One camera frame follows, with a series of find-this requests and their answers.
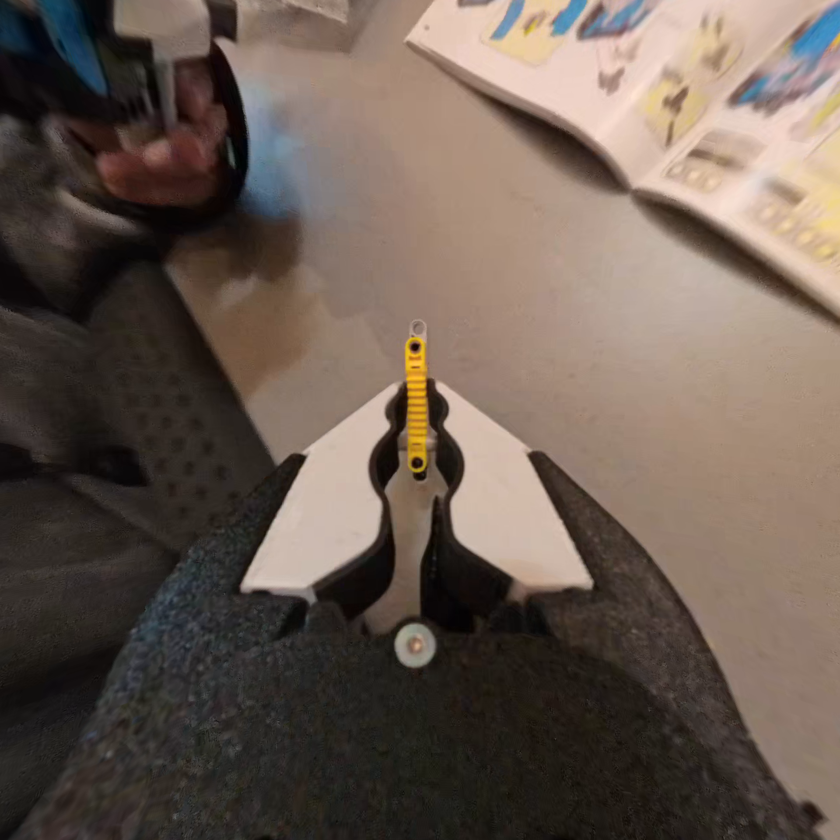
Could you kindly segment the person's left hand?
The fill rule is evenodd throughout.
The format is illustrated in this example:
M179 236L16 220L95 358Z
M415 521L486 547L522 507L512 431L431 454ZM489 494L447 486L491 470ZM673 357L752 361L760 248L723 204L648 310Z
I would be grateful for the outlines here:
M174 81L182 122L135 150L97 154L101 182L121 200L153 207L198 207L217 193L228 116L216 101L208 59L177 65Z

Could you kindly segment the grey desk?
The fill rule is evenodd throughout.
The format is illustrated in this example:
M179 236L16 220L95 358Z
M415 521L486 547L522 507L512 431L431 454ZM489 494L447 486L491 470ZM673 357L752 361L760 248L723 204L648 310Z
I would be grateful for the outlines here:
M838 838L838 322L415 55L424 8L378 3L350 53L224 44L288 216L187 240L178 291L275 461L399 378L425 320L433 375L656 559Z

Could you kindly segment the person's left forearm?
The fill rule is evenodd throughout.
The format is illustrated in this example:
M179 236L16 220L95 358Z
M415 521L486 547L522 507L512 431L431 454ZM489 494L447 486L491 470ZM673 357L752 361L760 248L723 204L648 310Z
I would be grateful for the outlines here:
M2 115L2 304L78 314L119 273L157 262L161 247L139 223L78 198L60 133Z

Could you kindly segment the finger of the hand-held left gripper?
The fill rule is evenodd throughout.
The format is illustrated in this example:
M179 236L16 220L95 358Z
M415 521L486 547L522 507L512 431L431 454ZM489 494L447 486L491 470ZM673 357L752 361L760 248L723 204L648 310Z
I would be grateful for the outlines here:
M212 26L204 1L117 1L112 7L114 33L122 41L150 47L157 90L155 109L164 131L177 124L175 72L204 60L212 47Z

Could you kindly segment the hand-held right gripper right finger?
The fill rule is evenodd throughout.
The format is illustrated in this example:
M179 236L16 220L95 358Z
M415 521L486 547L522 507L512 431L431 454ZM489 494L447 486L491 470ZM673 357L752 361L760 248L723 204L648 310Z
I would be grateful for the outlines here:
M437 577L457 602L526 602L588 592L592 575L532 451L442 382L429 386L435 465L445 483Z

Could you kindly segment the yellow toothed rack piece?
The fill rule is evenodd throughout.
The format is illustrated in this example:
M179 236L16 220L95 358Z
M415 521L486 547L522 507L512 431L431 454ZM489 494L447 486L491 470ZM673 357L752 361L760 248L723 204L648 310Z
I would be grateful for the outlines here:
M406 463L416 482L424 482L428 469L429 406L427 396L427 325L415 319L404 348L406 389Z

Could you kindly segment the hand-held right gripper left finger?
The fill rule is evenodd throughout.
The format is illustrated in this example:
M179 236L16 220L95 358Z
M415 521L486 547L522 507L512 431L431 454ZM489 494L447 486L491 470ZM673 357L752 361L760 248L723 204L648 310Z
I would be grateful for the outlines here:
M350 570L380 534L385 502L375 488L375 447L392 430L390 384L318 438L302 464L239 585L315 602L331 575Z

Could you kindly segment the building instruction booklet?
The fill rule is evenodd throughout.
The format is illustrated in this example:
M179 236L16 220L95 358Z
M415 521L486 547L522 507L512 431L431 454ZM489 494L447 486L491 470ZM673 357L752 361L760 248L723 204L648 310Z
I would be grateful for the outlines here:
M405 43L838 316L838 1L439 1Z

